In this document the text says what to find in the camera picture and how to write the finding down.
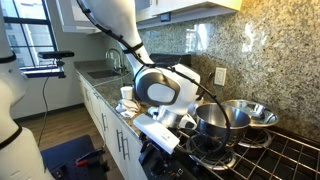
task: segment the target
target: granite countertop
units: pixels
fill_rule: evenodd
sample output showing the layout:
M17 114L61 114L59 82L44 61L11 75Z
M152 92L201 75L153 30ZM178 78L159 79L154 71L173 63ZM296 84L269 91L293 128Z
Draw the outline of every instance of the granite countertop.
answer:
M121 76L93 79L88 72L108 70L112 69L112 66L107 64L105 60L74 62L74 65L78 73L96 89L96 91L109 105L110 109L119 117L119 119L122 120L123 124L125 124L133 134L138 137L140 130L133 125L133 119L140 114L145 113L149 106L145 103L139 102L140 110L133 118L125 118L115 110L118 105L118 101L121 99L120 88L124 83L132 84L133 74L127 73Z

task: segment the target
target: kitchen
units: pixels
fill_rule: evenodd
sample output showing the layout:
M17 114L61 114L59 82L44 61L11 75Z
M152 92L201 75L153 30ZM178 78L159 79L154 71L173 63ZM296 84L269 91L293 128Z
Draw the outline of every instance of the kitchen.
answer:
M82 102L73 61L104 59L108 49L119 46L99 33L62 32L55 2L47 3L59 49L75 52L74 58L66 60L68 78L52 78L49 84L52 110ZM207 32L199 34L202 47L188 50L194 53L192 68L203 80L215 67L227 68L225 86L212 87L213 94L220 101L247 99L265 104L278 113L278 127L319 142L318 10L318 1L243 0L235 14L141 29L139 33L148 52L185 52L186 33L206 27ZM29 81L28 93L12 110L14 118L43 112L38 98L43 82ZM58 97L57 86L63 88ZM31 100L39 106L27 106Z

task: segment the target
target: stainless steel bowl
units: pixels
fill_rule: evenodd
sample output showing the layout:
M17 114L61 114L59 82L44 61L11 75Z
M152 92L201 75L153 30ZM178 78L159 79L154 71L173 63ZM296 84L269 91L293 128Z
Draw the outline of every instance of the stainless steel bowl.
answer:
M252 101L229 100L222 102L221 104L232 106L248 114L251 119L251 127L268 127L275 125L279 121L278 116L270 109Z
M231 124L231 134L227 146L233 147L244 137L250 124L249 116L231 106L223 105ZM196 110L198 116L198 130L213 140L222 142L226 136L226 120L216 103L204 104Z

